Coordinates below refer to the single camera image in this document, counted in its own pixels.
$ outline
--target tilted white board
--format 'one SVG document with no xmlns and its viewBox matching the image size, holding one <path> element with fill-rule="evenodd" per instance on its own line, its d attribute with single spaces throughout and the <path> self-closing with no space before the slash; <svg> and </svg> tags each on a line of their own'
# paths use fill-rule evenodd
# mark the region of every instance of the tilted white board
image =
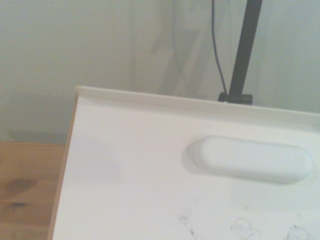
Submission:
<svg viewBox="0 0 320 240">
<path fill-rule="evenodd" d="M 89 87 L 77 94 L 54 240 L 320 239 L 320 115 Z M 206 136 L 302 148 L 313 171 L 291 184 L 206 172 L 189 151 Z"/>
</svg>

